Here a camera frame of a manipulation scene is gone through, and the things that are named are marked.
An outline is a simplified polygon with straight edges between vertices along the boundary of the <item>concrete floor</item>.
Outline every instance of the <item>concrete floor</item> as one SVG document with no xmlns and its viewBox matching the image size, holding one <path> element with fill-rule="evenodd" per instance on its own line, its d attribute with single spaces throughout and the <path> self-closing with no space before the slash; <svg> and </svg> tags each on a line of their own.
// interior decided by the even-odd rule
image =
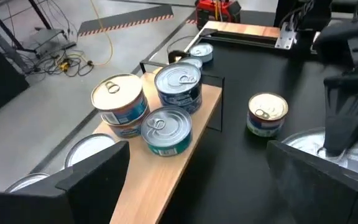
<svg viewBox="0 0 358 224">
<path fill-rule="evenodd" d="M 96 18 L 89 0 L 55 1 L 77 28 L 83 21 Z M 101 17 L 156 6 L 108 0 L 94 1 Z M 52 24 L 61 27 L 51 17 L 47 2 L 41 0 L 39 2 Z M 194 0 L 148 0 L 148 2 L 194 4 Z M 274 12 L 277 5 L 277 0 L 239 2 L 244 10 L 253 11 Z M 9 6 L 18 40 L 24 40 L 35 32 L 34 27 L 43 26 L 27 0 L 11 0 Z M 41 82 L 36 82 L 40 77 L 32 77 L 29 82 L 34 84 L 0 109 L 0 191 L 27 175 L 92 111 L 90 92 L 97 83 L 111 75 L 133 71 L 141 60 L 193 12 L 189 7 L 172 7 L 172 10 L 175 15 L 173 19 L 108 32 L 114 44 L 114 55 L 107 65 L 96 67 L 85 77 L 68 78 L 64 75 L 55 75 L 47 76 Z M 8 28 L 12 28 L 6 5 L 0 7 L 0 18 L 4 19 Z M 197 32 L 194 25 L 187 24 L 168 43 L 179 37 L 195 35 Z M 0 33 L 6 37 L 1 28 Z M 191 38 L 185 39 L 172 48 L 183 49 L 190 40 Z M 157 52 L 152 60 L 165 63 L 166 46 Z M 108 40 L 104 34 L 80 37 L 77 49 L 84 50 L 86 56 L 94 62 L 103 62 L 109 56 Z M 80 138 L 91 134 L 100 122 L 98 115 L 94 117 L 43 171 L 48 174 L 59 171 L 69 148 Z"/>
</svg>

